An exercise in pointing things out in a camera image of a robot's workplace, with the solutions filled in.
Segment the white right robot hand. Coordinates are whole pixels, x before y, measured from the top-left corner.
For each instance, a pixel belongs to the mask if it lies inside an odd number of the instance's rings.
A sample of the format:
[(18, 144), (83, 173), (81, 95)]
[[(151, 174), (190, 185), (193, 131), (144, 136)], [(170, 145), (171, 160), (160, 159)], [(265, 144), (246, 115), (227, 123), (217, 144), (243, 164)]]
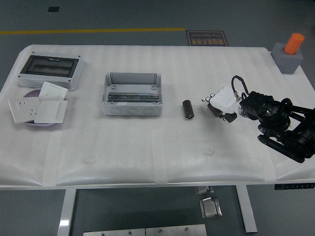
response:
[(239, 114), (239, 101), (231, 86), (225, 86), (217, 93), (211, 93), (203, 98), (202, 102), (207, 102), (208, 109), (215, 117), (228, 123), (232, 123)]

